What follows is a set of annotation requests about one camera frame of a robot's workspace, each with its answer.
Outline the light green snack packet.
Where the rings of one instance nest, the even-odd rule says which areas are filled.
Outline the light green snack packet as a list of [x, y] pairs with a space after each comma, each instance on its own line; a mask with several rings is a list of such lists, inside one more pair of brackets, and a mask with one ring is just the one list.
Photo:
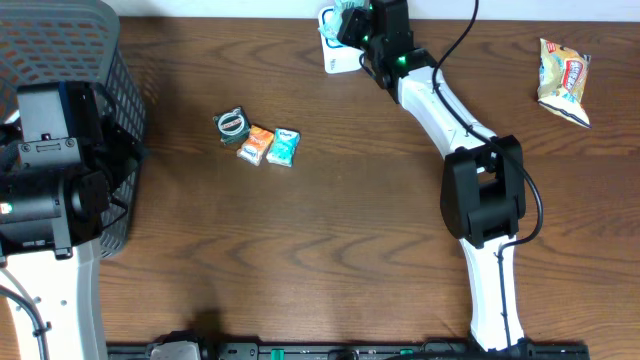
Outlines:
[[352, 8], [365, 7], [366, 0], [335, 0], [334, 4], [320, 11], [319, 33], [330, 41], [336, 41], [342, 25], [342, 14]]

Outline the teal candy packet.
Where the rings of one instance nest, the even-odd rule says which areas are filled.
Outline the teal candy packet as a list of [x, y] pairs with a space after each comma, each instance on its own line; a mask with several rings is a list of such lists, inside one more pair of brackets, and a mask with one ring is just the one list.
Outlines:
[[274, 141], [266, 155], [266, 160], [271, 164], [291, 167], [299, 141], [299, 132], [277, 128], [274, 133]]

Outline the orange candy packet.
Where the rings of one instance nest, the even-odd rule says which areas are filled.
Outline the orange candy packet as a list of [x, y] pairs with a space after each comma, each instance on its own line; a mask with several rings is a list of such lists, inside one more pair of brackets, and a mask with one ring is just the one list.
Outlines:
[[273, 139], [273, 132], [252, 125], [247, 140], [237, 151], [237, 156], [254, 166], [258, 166]]

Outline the black round-logo snack packet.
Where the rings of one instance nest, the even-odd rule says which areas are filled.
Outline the black round-logo snack packet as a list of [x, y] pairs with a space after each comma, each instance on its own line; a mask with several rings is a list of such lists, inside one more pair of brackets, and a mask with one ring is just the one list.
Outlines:
[[244, 141], [249, 136], [251, 123], [241, 106], [215, 115], [213, 121], [224, 145]]

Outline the large yellow snack bag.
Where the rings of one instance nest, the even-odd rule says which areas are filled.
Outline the large yellow snack bag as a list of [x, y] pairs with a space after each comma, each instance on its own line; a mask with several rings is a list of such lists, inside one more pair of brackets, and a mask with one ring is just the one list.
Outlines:
[[565, 120], [591, 129], [582, 105], [591, 56], [540, 38], [538, 104]]

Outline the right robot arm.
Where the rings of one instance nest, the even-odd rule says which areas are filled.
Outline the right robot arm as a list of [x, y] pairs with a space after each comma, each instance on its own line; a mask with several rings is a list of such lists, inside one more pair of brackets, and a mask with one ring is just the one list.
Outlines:
[[415, 45], [406, 2], [371, 1], [338, 17], [338, 41], [361, 50], [376, 83], [416, 118], [444, 160], [440, 211], [467, 263], [474, 342], [485, 352], [513, 352], [524, 339], [511, 245], [526, 211], [518, 140], [497, 136], [457, 99], [440, 62]]

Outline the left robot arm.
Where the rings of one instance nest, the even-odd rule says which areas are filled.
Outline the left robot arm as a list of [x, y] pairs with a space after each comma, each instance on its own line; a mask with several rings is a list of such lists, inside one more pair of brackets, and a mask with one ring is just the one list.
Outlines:
[[105, 359], [101, 237], [145, 156], [98, 82], [23, 85], [1, 123], [1, 296], [22, 359]]

